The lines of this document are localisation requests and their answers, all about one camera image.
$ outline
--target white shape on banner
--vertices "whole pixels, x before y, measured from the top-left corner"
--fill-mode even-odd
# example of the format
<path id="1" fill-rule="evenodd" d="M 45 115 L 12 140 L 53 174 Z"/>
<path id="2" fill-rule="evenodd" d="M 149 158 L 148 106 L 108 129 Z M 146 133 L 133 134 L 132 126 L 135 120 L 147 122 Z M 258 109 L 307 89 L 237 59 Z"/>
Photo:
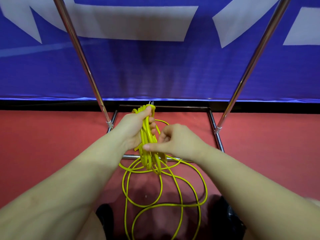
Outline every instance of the white shape on banner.
<path id="1" fill-rule="evenodd" d="M 212 17 L 221 48 L 241 36 L 265 15 L 278 0 L 232 0 Z"/>
<path id="2" fill-rule="evenodd" d="M 283 45 L 320 45 L 320 8 L 302 7 Z"/>
<path id="3" fill-rule="evenodd" d="M 64 0 L 78 36 L 104 39 L 184 41 L 198 6 L 122 7 Z M 66 31 L 53 0 L 0 0 L 3 15 L 41 43 L 30 7 Z"/>

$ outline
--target yellow cable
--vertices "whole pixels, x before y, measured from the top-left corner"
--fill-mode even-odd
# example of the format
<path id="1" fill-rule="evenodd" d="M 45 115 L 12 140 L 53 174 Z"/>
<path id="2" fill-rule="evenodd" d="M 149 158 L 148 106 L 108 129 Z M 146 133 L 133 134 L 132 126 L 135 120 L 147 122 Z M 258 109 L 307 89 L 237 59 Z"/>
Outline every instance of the yellow cable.
<path id="1" fill-rule="evenodd" d="M 147 104 L 146 106 L 144 105 L 143 107 L 140 107 L 138 110 L 134 109 L 132 112 L 139 113 L 142 110 L 146 109 L 147 106 L 151 106 L 152 116 L 154 116 L 155 106 L 154 105 L 150 105 L 150 104 Z M 169 125 L 166 121 L 163 121 L 163 120 L 156 120 L 156 121 L 160 121 L 160 122 L 163 122 L 163 123 Z M 157 129 L 158 133 L 160 134 L 160 130 L 159 130 L 158 126 L 156 126 L 156 129 Z M 180 226 L 181 226 L 181 223 L 182 223 L 183 208 L 184 207 L 197 207 L 198 208 L 198 215 L 199 215 L 198 216 L 198 225 L 197 225 L 197 229 L 195 231 L 195 234 L 194 234 L 194 236 L 192 238 L 192 240 L 194 240 L 197 237 L 197 234 L 198 234 L 198 231 L 199 231 L 199 228 L 200 228 L 200 223 L 201 223 L 201 209 L 200 209 L 200 206 L 203 205 L 206 202 L 207 198 L 208 198 L 208 190 L 207 190 L 207 185 L 206 185 L 206 182 L 205 182 L 204 178 L 202 177 L 202 175 L 198 171 L 198 169 L 196 169 L 193 165 L 191 165 L 191 164 L 189 164 L 189 163 L 187 163 L 185 161 L 182 161 L 181 159 L 178 160 L 178 159 L 175 159 L 174 157 L 170 157 L 170 156 L 165 155 L 163 153 L 149 153 L 149 152 L 145 151 L 142 148 L 142 146 L 144 144 L 156 143 L 157 142 L 156 137 L 152 136 L 152 134 L 151 134 L 150 125 L 149 125 L 149 117 L 146 117 L 144 119 L 143 127 L 140 130 L 140 135 L 141 135 L 142 143 L 135 149 L 135 150 L 137 150 L 137 149 L 139 150 L 140 157 L 138 159 L 136 159 L 135 161 L 133 161 L 133 163 L 131 163 L 130 166 L 127 167 L 127 168 L 125 166 L 123 166 L 121 163 L 119 163 L 119 166 L 122 169 L 125 170 L 125 173 L 124 173 L 123 178 L 122 178 L 122 191 L 123 191 L 123 193 L 124 193 L 124 195 L 126 197 L 126 199 L 125 199 L 125 208 L 124 208 L 124 230 L 125 230 L 125 233 L 127 235 L 128 240 L 134 240 L 134 225 L 135 225 L 138 217 L 141 214 L 143 214 L 145 211 L 147 211 L 147 210 L 150 210 L 150 209 L 153 209 L 153 208 L 156 208 L 156 207 L 161 207 L 161 206 L 175 206 L 175 207 L 180 207 L 181 208 L 181 215 L 180 215 L 179 224 L 178 224 L 178 227 L 177 227 L 173 237 L 171 238 L 171 240 L 173 240 L 177 236 L 177 234 L 179 232 L 179 229 L 180 229 Z M 172 166 L 167 166 L 166 165 L 166 162 L 167 162 L 166 158 L 167 157 L 177 161 L 177 163 L 172 165 Z M 198 195 L 197 195 L 194 187 L 190 184 L 190 182 L 188 182 L 186 179 L 184 179 L 184 178 L 182 178 L 180 176 L 174 175 L 173 172 L 171 171 L 171 168 L 174 168 L 174 167 L 176 167 L 177 165 L 179 165 L 181 163 L 192 167 L 198 173 L 198 175 L 200 176 L 200 178 L 202 180 L 202 183 L 204 185 L 204 190 L 205 190 L 205 198 L 204 198 L 204 200 L 202 202 L 199 202 Z M 129 172 L 129 174 L 128 174 L 128 177 L 127 177 L 127 183 L 126 183 L 126 187 L 125 187 L 125 179 L 126 179 L 126 175 L 127 175 L 128 172 Z M 131 176 L 131 173 L 149 173 L 149 172 L 155 172 L 157 175 L 159 175 L 160 193 L 159 193 L 157 199 L 153 203 L 151 203 L 149 205 L 139 205 L 139 204 L 133 202 L 130 199 L 130 197 L 128 196 L 128 188 L 129 188 L 130 176 Z M 176 203 L 156 204 L 158 202 L 158 200 L 160 199 L 161 194 L 162 194 L 162 190 L 163 190 L 161 173 L 163 173 L 165 175 L 168 175 L 168 176 L 173 178 L 174 183 L 175 183 L 175 185 L 177 187 L 177 190 L 178 190 L 178 193 L 179 193 L 180 204 L 176 204 Z M 178 182 L 177 182 L 176 179 L 181 179 L 182 181 L 185 181 L 190 186 L 190 188 L 192 189 L 192 191 L 194 193 L 196 204 L 183 204 L 181 191 L 180 191 L 180 188 L 179 188 L 179 185 L 178 185 Z M 143 208 L 137 214 L 137 216 L 134 218 L 134 221 L 133 221 L 133 224 L 132 224 L 132 227 L 131 227 L 131 238 L 130 238 L 130 235 L 129 235 L 128 229 L 127 229 L 127 207 L 128 207 L 128 201 L 130 201 L 135 206 Z"/>

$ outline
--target blue backdrop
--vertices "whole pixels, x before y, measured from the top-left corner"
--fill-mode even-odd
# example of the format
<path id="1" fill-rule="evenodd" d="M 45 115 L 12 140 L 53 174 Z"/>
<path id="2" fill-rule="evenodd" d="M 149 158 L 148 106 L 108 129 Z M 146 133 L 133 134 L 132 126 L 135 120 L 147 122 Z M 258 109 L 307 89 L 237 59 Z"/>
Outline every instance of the blue backdrop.
<path id="1" fill-rule="evenodd" d="M 232 0 L 74 1 L 198 6 L 183 42 L 80 37 L 107 100 L 229 100 L 275 8 L 222 48 L 212 17 Z M 320 0 L 291 1 L 239 100 L 320 102 L 320 46 L 283 45 L 301 7 Z M 94 99 L 68 34 L 32 14 L 42 44 L 0 14 L 0 99 Z"/>

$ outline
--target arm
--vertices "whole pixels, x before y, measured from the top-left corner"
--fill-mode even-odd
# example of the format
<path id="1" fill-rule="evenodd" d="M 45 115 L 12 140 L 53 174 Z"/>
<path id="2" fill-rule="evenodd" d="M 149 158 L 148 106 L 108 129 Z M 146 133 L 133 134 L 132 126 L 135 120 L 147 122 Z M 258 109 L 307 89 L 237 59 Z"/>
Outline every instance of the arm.
<path id="1" fill-rule="evenodd" d="M 140 144 L 148 108 L 126 115 L 62 169 L 0 210 L 0 238 L 75 239 L 123 154 Z"/>
<path id="2" fill-rule="evenodd" d="M 258 239 L 320 239 L 320 208 L 205 144 L 186 126 L 166 126 L 146 150 L 197 163 Z"/>

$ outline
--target black baseboard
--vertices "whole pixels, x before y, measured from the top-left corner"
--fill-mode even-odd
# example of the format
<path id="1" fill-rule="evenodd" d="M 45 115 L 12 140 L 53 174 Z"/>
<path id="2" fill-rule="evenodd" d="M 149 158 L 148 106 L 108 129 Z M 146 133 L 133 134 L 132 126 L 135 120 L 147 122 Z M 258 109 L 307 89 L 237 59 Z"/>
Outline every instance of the black baseboard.
<path id="1" fill-rule="evenodd" d="M 106 109 L 115 111 L 119 105 L 143 105 L 149 101 L 105 101 Z M 155 106 L 210 107 L 212 112 L 223 112 L 227 102 L 207 101 L 155 101 Z M 36 111 L 100 111 L 97 101 L 30 101 L 0 100 L 0 110 Z M 289 113 L 320 114 L 318 103 L 236 102 L 234 113 Z"/>

